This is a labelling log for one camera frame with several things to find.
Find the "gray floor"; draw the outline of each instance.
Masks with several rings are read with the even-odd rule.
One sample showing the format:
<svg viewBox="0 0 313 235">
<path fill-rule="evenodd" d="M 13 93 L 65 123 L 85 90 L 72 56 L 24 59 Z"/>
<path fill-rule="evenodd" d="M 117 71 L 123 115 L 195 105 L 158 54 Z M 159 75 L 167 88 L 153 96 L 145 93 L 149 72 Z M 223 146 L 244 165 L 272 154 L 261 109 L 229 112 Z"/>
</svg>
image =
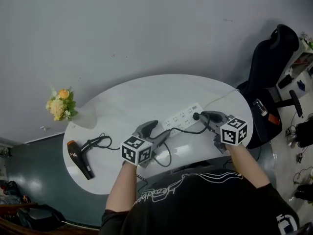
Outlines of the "gray floor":
<svg viewBox="0 0 313 235">
<path fill-rule="evenodd" d="M 6 159 L 9 180 L 14 180 L 23 194 L 32 201 L 48 204 L 60 211 L 67 220 L 99 226 L 107 195 L 95 195 L 80 188 L 70 177 L 62 154 L 63 136 L 20 145 L 12 149 L 12 157 Z M 257 159 L 260 149 L 251 153 Z M 229 157 L 209 160 L 222 167 Z M 266 170 L 273 185 L 276 185 L 271 170 L 273 155 L 270 145 L 262 146 L 259 164 Z M 149 183 L 158 178 L 150 178 Z"/>
</svg>

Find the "desk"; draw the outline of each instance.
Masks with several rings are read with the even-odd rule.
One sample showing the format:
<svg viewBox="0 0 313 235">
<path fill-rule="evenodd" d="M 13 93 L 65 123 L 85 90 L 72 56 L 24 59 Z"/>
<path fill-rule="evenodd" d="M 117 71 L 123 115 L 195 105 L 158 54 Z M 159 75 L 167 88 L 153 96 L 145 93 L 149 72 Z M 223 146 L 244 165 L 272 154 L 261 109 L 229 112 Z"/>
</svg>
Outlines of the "desk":
<svg viewBox="0 0 313 235">
<path fill-rule="evenodd" d="M 113 148 L 120 146 L 137 126 L 147 121 L 158 120 L 158 126 L 151 137 L 160 134 L 161 123 L 170 115 L 198 102 L 205 107 L 209 102 L 220 98 L 234 88 L 210 78 L 191 75 L 157 75 L 135 79 L 117 85 L 102 92 L 82 108 L 96 108 L 97 125 L 92 130 L 81 128 L 72 122 L 67 126 L 63 140 L 63 156 L 67 170 L 73 180 L 83 189 L 94 194 L 109 194 L 123 160 L 119 151 L 93 148 L 87 152 L 87 158 L 95 177 L 87 180 L 74 164 L 67 152 L 67 142 L 75 140 L 83 145 L 88 139 L 98 137 L 102 132 L 111 136 Z M 250 108 L 238 91 L 210 104 L 206 110 L 221 111 L 227 115 L 239 116 L 248 121 L 248 134 L 244 140 L 247 145 L 253 132 L 253 120 Z M 203 125 L 198 122 L 188 131 L 199 131 Z M 172 163 L 164 168 L 151 161 L 146 169 L 138 166 L 137 174 L 149 178 L 165 171 L 221 156 L 213 144 L 214 133 L 205 131 L 201 135 L 180 133 L 168 139 L 172 153 Z M 157 159 L 168 164 L 169 154 L 164 146 L 157 149 Z"/>
</svg>

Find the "person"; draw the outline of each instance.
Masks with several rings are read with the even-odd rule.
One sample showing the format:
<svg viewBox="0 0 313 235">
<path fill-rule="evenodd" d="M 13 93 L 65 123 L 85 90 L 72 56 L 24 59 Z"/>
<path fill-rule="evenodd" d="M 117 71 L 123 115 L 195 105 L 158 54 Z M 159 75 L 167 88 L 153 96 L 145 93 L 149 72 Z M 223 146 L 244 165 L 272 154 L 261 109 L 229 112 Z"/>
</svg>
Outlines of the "person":
<svg viewBox="0 0 313 235">
<path fill-rule="evenodd" d="M 196 167 L 164 176 L 136 199 L 125 162 L 108 196 L 100 235 L 288 234 L 299 218 L 242 145 L 226 146 L 235 170 Z"/>
<path fill-rule="evenodd" d="M 305 184 L 300 185 L 297 188 L 297 192 L 294 194 L 296 198 L 301 198 L 309 202 L 313 202 L 313 185 Z"/>
</svg>

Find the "power strip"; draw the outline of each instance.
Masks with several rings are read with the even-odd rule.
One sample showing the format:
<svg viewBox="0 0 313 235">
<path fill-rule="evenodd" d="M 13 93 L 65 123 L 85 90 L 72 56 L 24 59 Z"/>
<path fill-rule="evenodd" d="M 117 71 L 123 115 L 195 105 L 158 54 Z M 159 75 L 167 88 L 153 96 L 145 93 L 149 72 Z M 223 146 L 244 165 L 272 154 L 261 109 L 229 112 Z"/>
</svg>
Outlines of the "power strip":
<svg viewBox="0 0 313 235">
<path fill-rule="evenodd" d="M 202 111 L 203 109 L 200 106 L 200 104 L 194 103 L 190 105 L 189 107 L 187 107 L 186 109 L 183 109 L 182 111 L 177 112 L 171 117 L 169 117 L 168 119 L 166 119 L 163 122 L 162 127 L 164 130 L 170 130 L 173 127 L 176 127 L 181 130 L 186 130 L 187 128 L 189 128 L 190 126 L 194 125 L 195 123 L 199 121 L 199 120 L 198 121 L 194 120 L 193 114 L 195 112 L 201 113 Z M 178 133 L 181 133 L 181 132 L 178 130 L 172 130 L 170 137 L 174 137 Z"/>
</svg>

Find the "black hair dryer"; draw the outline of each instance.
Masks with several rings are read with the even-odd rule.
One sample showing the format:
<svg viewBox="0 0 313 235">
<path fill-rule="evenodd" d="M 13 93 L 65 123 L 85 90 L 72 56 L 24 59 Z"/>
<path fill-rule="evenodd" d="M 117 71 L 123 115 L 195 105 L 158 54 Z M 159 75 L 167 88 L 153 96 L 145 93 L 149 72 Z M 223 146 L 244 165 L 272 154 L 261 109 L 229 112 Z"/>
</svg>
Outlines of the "black hair dryer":
<svg viewBox="0 0 313 235">
<path fill-rule="evenodd" d="M 67 151 L 70 156 L 70 158 L 73 160 L 73 162 L 77 165 L 77 167 L 82 171 L 84 176 L 89 180 L 94 178 L 94 174 L 89 166 L 86 152 L 82 151 L 82 149 L 79 147 L 79 145 L 74 141 L 71 140 L 67 143 Z"/>
</svg>

